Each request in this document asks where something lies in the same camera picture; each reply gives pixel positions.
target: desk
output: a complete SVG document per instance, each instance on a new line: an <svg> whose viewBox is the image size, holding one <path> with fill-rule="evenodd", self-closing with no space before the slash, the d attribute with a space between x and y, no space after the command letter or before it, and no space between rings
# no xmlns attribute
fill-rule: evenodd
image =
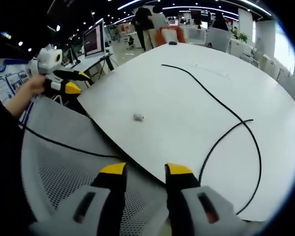
<svg viewBox="0 0 295 236"><path fill-rule="evenodd" d="M188 70L243 120L254 119L248 125L260 147L262 179L239 216L269 219L295 181L295 102L261 70L210 48L166 44L118 67L78 101L113 142L160 181L165 182L167 162L189 167L198 178L211 147L238 120L188 74L162 63ZM144 121L134 121L134 113ZM202 184L238 211L250 199L258 173L256 147L240 126L212 153Z"/></svg>

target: orange chair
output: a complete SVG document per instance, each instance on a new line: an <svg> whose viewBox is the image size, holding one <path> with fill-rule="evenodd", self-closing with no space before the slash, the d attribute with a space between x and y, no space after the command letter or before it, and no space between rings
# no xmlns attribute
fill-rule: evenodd
<svg viewBox="0 0 295 236"><path fill-rule="evenodd" d="M156 33L156 39L155 39L155 42L156 42L156 46L161 46L163 44L166 44L166 41L164 39L164 36L162 34L162 30L163 29L168 29L168 30L175 30L176 33L177 33L177 39L178 39L178 42L179 43L185 43L185 39L184 39L184 36L183 36L183 31L182 29L179 27L179 26L165 26L165 27L161 27L157 33Z"/></svg>

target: ceiling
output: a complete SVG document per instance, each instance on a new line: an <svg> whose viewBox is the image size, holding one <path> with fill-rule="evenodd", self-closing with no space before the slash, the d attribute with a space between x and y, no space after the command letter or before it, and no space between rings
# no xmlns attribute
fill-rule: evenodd
<svg viewBox="0 0 295 236"><path fill-rule="evenodd" d="M221 6L220 9L233 13L238 13L240 7L251 9L253 19L256 21L270 19L264 12L244 3L245 0L160 0L160 2L157 0L152 2L151 0L139 0L118 10L118 7L130 1L55 0L52 5L53 0L2 0L0 12L4 13L4 17L0 18L0 31L6 31L11 35L11 39L6 40L11 46L32 56L49 43L65 43L68 37L73 34L79 36L101 18L104 18L105 24L109 25L118 19L133 15L132 10L142 6L145 2L150 2L150 5L160 4L162 7L203 6L219 8ZM177 16L179 10L188 10L188 8L163 10L163 13L166 16ZM237 16L224 14L238 19ZM56 29L57 25L60 26L60 31L57 33L47 28L47 26L50 26ZM20 41L23 42L21 47L18 46Z"/></svg>

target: human hand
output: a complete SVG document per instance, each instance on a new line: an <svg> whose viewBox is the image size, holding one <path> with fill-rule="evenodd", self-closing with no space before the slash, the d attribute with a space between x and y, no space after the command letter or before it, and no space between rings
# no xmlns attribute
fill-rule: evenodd
<svg viewBox="0 0 295 236"><path fill-rule="evenodd" d="M23 111L35 95L41 94L44 88L45 76L34 75L23 84L14 97L5 105L6 109L15 117L20 118Z"/></svg>
<svg viewBox="0 0 295 236"><path fill-rule="evenodd" d="M45 80L46 77L43 75L34 75L24 84L24 87L31 96L40 95L43 91L45 91Z"/></svg>

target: chair backrest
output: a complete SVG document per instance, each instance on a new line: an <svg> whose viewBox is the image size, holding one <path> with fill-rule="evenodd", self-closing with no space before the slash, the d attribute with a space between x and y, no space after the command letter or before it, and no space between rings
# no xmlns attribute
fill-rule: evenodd
<svg viewBox="0 0 295 236"><path fill-rule="evenodd" d="M205 29L195 29L188 28L188 38L189 42L205 42L206 41L206 30Z"/></svg>
<svg viewBox="0 0 295 236"><path fill-rule="evenodd" d="M231 55L240 58L244 52L245 52L245 45L243 43L231 40L231 51L230 51Z"/></svg>
<svg viewBox="0 0 295 236"><path fill-rule="evenodd" d="M176 30L162 29L162 35L163 35L166 43L171 42L171 41L178 42Z"/></svg>
<svg viewBox="0 0 295 236"><path fill-rule="evenodd" d="M211 44L212 48L227 52L230 40L231 32L217 28L210 28L206 35L206 46Z"/></svg>
<svg viewBox="0 0 295 236"><path fill-rule="evenodd" d="M271 76L272 78L276 79L279 74L280 68L275 64L274 61L268 59L266 60L264 72Z"/></svg>
<svg viewBox="0 0 295 236"><path fill-rule="evenodd" d="M260 61L260 59L262 58L262 56L265 54L264 50L262 48L258 48L256 50L256 52L254 53L253 55L253 58L256 60L256 61Z"/></svg>

